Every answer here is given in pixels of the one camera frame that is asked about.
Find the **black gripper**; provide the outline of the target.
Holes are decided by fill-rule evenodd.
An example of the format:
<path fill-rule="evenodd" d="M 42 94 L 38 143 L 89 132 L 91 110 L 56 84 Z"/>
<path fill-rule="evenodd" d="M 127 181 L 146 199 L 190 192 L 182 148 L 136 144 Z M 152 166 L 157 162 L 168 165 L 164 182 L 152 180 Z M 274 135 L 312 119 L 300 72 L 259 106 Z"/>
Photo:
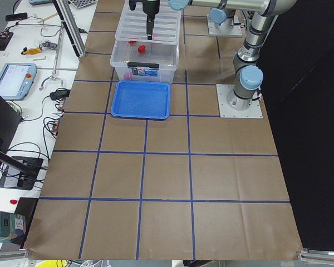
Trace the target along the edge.
<path fill-rule="evenodd" d="M 146 19 L 146 34 L 148 40 L 152 40 L 154 19 L 159 13 L 160 1 L 159 0 L 129 0 L 129 7 L 131 11 L 134 11 L 136 4 L 141 3 L 143 7 L 143 12 L 147 15 Z"/>

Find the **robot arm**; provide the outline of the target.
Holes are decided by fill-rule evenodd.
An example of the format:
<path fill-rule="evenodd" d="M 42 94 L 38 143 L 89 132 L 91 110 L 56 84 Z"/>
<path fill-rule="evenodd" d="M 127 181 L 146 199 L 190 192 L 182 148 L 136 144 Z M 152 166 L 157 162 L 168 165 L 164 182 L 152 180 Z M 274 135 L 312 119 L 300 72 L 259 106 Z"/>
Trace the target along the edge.
<path fill-rule="evenodd" d="M 260 49 L 275 16 L 290 10 L 296 1 L 168 1 L 175 11 L 187 6 L 210 7 L 210 18 L 222 24 L 237 9 L 254 11 L 243 46 L 235 53 L 233 66 L 235 85 L 227 95 L 228 105 L 238 111 L 246 110 L 254 101 L 253 95 L 263 81 L 263 72 L 256 66 Z"/>
<path fill-rule="evenodd" d="M 234 27 L 235 9 L 212 8 L 209 16 L 214 23 L 214 27 L 221 30 L 231 30 Z"/>

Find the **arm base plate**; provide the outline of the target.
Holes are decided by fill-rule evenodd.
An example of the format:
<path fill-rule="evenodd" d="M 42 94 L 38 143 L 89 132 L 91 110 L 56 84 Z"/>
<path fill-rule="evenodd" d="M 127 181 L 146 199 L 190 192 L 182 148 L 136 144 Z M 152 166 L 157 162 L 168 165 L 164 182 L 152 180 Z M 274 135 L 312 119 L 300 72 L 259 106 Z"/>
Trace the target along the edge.
<path fill-rule="evenodd" d="M 217 37 L 242 37 L 241 23 L 239 22 L 238 16 L 235 15 L 233 18 L 227 19 L 222 24 L 216 24 L 210 18 L 210 15 L 207 15 L 208 22 L 208 34 L 210 36 Z"/>
<path fill-rule="evenodd" d="M 234 85 L 216 84 L 219 114 L 221 118 L 262 119 L 260 100 L 255 92 L 252 98 L 243 100 L 234 94 Z"/>

